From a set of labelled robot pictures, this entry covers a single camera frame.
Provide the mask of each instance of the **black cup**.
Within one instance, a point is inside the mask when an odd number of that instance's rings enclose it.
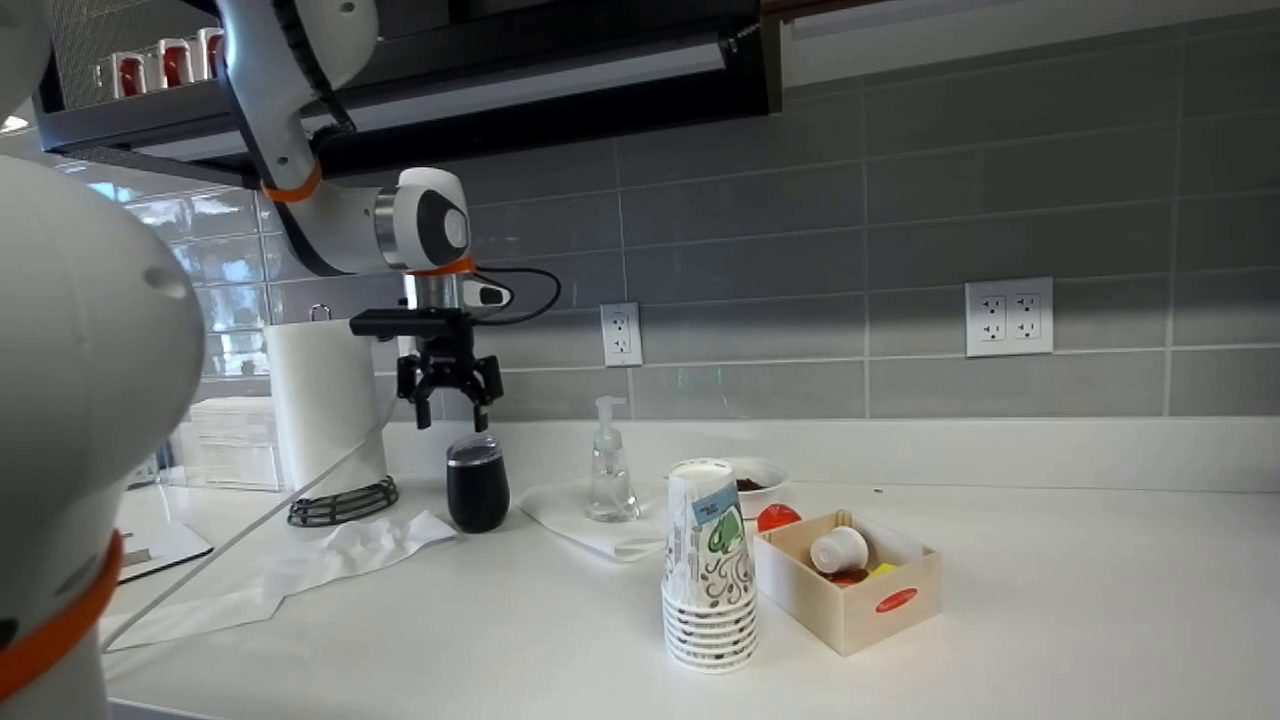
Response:
[[[507,467],[493,435],[447,442],[447,514],[463,532],[493,532],[507,520]]]

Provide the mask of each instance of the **cardboard box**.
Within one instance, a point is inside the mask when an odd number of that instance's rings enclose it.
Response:
[[[807,543],[827,527],[851,524],[871,543],[871,566],[897,564],[886,577],[833,582],[807,564]],[[892,527],[851,520],[846,512],[810,514],[756,537],[760,592],[795,616],[833,650],[851,657],[878,642],[942,607],[938,557]]]

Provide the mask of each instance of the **gray tile wall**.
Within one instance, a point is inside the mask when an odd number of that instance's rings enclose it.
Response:
[[[507,418],[585,418],[597,393],[638,418],[1280,415],[1280,16],[451,171],[478,258],[567,287],[478,331]],[[272,321],[399,294],[272,269]],[[1011,274],[1056,278],[1056,354],[963,360],[963,284]],[[642,312],[642,366],[599,360],[613,299]]]

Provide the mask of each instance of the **cable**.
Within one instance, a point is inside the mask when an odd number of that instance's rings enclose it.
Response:
[[[474,325],[529,325],[529,321],[548,316],[548,312],[560,303],[562,284],[560,284],[560,274],[548,270],[548,269],[485,269],[478,278],[486,278],[486,270],[493,270],[493,274],[540,274],[540,278],[553,278],[553,294],[548,294],[540,307],[522,312],[522,316],[474,316]]]
[[[323,482],[334,467],[344,467],[362,442],[373,442],[396,415],[396,395],[385,410],[378,425],[373,425],[354,446],[347,446],[338,461],[331,461],[316,479],[309,479],[302,486],[287,493],[280,505],[272,505],[261,520],[251,520],[242,532],[236,532],[230,541],[223,541],[221,553],[203,557],[196,566],[189,566],[175,582],[166,582],[156,601],[146,601],[140,612],[131,612],[105,642],[98,650],[109,657],[116,649],[116,638],[125,631],[131,631],[144,616],[152,616],[166,597],[175,597],[179,588],[189,588],[209,564],[217,564],[221,557],[226,557],[236,543],[242,543],[254,527],[264,527],[272,514],[280,514],[293,500],[299,500],[302,493],[310,493],[316,482]]]

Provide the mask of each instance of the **wall outlet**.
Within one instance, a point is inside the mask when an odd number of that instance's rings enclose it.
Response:
[[[963,284],[969,354],[1050,350],[1050,278]]]
[[[599,339],[605,339],[605,364],[642,364],[638,350],[638,307],[635,303],[599,303]]]

